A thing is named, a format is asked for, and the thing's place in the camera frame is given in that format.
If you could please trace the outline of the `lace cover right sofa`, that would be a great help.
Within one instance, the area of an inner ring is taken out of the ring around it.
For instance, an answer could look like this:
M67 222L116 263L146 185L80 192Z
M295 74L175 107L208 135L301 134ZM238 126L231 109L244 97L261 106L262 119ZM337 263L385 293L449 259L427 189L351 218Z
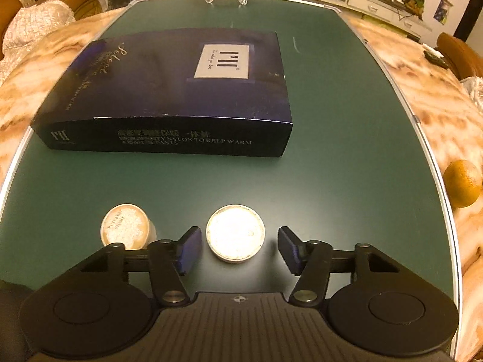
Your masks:
M483 78L470 76L460 81L478 111L483 113Z

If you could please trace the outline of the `dark blue cardboard box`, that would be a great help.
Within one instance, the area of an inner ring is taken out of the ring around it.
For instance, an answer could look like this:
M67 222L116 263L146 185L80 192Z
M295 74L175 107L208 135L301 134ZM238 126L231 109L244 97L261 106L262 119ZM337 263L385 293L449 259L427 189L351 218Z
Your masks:
M269 158L292 126L277 35L223 28L91 42L31 123L55 150Z

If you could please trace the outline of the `round container white lid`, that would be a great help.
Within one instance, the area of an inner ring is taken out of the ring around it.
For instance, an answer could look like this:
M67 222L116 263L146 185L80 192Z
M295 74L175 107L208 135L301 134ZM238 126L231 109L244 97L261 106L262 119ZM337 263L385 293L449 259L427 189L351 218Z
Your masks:
M218 259L242 263L254 257L263 247L265 226L252 208L229 204L211 215L206 224L206 241Z

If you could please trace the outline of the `brown leather sofa right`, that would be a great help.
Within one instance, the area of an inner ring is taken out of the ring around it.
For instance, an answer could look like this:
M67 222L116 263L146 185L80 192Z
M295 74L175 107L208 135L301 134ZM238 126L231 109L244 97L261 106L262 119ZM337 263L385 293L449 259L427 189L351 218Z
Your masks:
M464 41L447 33L441 33L436 45L458 80L473 76L482 77L482 57Z

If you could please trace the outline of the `black remote control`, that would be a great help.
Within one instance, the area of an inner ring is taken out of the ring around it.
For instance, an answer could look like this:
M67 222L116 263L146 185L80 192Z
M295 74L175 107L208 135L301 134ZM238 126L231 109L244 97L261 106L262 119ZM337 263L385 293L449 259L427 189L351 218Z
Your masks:
M449 65L445 61L445 57L442 53L436 49L428 46L427 44L422 44L424 57L432 64L437 65L443 69L448 69Z

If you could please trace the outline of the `orange fruit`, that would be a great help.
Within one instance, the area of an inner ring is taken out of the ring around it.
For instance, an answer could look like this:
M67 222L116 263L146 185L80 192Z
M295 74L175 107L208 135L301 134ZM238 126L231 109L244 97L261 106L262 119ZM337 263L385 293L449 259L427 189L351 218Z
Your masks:
M482 175L478 167L467 159L458 159L445 169L445 190L453 208L474 204L480 196Z

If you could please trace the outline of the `cream round container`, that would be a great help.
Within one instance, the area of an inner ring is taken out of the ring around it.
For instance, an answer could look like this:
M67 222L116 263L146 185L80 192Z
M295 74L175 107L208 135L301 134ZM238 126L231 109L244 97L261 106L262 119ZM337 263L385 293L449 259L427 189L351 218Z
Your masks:
M100 238L104 246L122 243L126 250L145 249L156 240L156 229L140 207L119 204L104 216Z

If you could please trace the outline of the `white lace sofa cover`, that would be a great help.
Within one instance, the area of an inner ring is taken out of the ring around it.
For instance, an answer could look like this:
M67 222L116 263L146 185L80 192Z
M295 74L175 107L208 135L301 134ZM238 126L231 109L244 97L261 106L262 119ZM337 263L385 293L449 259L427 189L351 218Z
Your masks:
M7 26L1 52L1 84L48 34L75 22L71 8L60 0L21 8Z

